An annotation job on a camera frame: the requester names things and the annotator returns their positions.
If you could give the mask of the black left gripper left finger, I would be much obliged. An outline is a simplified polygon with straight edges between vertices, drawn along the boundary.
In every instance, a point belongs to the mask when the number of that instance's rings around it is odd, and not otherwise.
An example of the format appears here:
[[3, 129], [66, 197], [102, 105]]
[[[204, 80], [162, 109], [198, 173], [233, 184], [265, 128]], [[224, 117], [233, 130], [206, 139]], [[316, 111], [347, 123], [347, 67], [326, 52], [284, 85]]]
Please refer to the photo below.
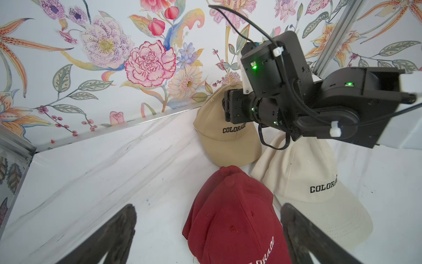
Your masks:
[[60, 264], [125, 264], [135, 235], [137, 214], [127, 204], [95, 231], [71, 253], [58, 261]]

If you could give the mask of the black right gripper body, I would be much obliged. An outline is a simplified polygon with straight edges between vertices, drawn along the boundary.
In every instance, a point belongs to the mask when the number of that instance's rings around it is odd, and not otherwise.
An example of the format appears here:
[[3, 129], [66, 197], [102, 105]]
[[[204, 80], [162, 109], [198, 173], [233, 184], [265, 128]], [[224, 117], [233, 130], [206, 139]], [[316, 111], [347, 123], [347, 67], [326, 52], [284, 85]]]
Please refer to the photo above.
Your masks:
[[300, 132], [297, 120], [305, 113], [296, 105], [295, 96], [308, 103], [313, 78], [296, 33], [286, 31], [257, 47], [247, 44], [241, 54], [249, 94], [242, 89], [225, 92], [222, 102], [225, 120]]

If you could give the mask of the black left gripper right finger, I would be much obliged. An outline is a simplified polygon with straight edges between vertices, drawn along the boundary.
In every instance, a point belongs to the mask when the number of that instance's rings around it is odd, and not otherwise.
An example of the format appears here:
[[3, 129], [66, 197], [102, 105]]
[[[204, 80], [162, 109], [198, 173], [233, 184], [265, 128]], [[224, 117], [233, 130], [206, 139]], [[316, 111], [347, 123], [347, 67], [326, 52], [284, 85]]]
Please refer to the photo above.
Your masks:
[[293, 264], [312, 264], [312, 255], [321, 264], [360, 263], [293, 205], [282, 205], [280, 222]]

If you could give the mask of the cream Colorado baseball cap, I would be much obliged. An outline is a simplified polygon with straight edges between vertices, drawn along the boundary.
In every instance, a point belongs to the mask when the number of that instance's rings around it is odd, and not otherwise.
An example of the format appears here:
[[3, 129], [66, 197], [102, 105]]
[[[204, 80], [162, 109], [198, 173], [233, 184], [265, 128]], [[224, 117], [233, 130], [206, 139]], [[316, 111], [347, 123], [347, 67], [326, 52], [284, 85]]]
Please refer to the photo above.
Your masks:
[[279, 133], [256, 162], [251, 177], [274, 195], [277, 209], [290, 203], [345, 249], [369, 238], [373, 221], [360, 201], [339, 181], [336, 159], [326, 140], [286, 141]]

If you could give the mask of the maroon cap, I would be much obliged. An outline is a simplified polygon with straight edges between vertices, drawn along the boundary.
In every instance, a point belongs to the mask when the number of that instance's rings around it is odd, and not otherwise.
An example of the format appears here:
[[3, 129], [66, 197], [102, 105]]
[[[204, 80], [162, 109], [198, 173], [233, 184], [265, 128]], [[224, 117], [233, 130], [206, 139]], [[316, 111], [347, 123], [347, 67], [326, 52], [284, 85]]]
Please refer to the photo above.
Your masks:
[[201, 264], [291, 263], [272, 192], [236, 166], [208, 178], [182, 235]]

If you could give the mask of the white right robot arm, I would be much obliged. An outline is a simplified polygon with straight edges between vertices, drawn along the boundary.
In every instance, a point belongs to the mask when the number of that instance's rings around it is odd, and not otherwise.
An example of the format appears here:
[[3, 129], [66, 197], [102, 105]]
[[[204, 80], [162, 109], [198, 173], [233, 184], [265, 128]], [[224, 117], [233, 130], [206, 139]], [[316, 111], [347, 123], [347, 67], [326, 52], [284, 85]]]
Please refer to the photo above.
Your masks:
[[286, 135], [284, 147], [314, 137], [373, 148], [390, 120], [422, 107], [416, 94], [401, 89], [406, 73], [397, 68], [342, 68], [313, 80], [291, 31], [262, 44], [248, 43], [241, 54], [251, 87], [225, 93], [225, 120], [280, 130]]

